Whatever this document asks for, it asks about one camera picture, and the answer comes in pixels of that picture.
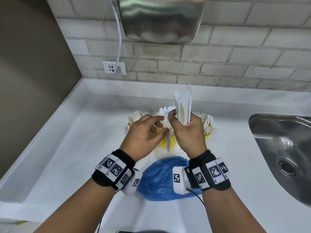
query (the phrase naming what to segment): blue plastic bag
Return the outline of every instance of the blue plastic bag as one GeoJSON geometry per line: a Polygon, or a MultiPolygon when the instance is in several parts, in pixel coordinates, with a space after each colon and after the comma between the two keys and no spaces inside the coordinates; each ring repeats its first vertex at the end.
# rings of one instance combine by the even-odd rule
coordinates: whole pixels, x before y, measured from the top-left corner
{"type": "MultiPolygon", "coordinates": [[[[150,165],[142,174],[137,191],[150,201],[168,201],[193,197],[193,193],[176,194],[173,189],[173,167],[189,166],[189,161],[177,156],[162,159],[150,165]]],[[[192,189],[201,194],[200,189],[192,189]]]]}

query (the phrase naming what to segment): stainless steel hand dryer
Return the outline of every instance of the stainless steel hand dryer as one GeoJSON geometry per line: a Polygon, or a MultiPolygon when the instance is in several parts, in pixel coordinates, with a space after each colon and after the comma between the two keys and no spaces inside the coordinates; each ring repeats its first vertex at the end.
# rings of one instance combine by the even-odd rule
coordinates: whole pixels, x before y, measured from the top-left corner
{"type": "Polygon", "coordinates": [[[118,0],[128,39],[152,43],[191,42],[205,0],[118,0]]]}

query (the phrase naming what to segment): sink drain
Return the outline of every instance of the sink drain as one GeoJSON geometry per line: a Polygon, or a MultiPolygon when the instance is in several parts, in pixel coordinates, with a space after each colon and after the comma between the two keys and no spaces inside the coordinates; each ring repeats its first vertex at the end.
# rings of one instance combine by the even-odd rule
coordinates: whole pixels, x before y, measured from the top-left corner
{"type": "Polygon", "coordinates": [[[294,177],[297,175],[296,167],[287,160],[280,160],[278,166],[281,173],[285,176],[294,177]]]}

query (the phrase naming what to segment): electrical outlet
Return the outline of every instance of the electrical outlet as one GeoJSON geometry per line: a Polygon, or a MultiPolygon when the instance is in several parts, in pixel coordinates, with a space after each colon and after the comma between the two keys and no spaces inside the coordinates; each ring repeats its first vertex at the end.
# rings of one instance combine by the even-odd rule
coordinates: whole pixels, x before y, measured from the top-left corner
{"type": "Polygon", "coordinates": [[[116,70],[116,62],[115,61],[101,61],[105,74],[118,74],[118,75],[126,75],[126,67],[125,62],[118,63],[118,70],[116,70]]]}

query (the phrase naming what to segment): right hand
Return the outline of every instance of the right hand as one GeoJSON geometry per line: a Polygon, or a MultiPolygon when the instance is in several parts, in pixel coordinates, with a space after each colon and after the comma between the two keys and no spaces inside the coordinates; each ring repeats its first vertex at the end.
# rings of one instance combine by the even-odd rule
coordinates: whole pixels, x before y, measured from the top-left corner
{"type": "Polygon", "coordinates": [[[190,122],[185,126],[181,125],[175,117],[176,110],[172,111],[168,119],[179,146],[192,159],[207,151],[207,147],[202,120],[193,113],[190,114],[190,122]]]}

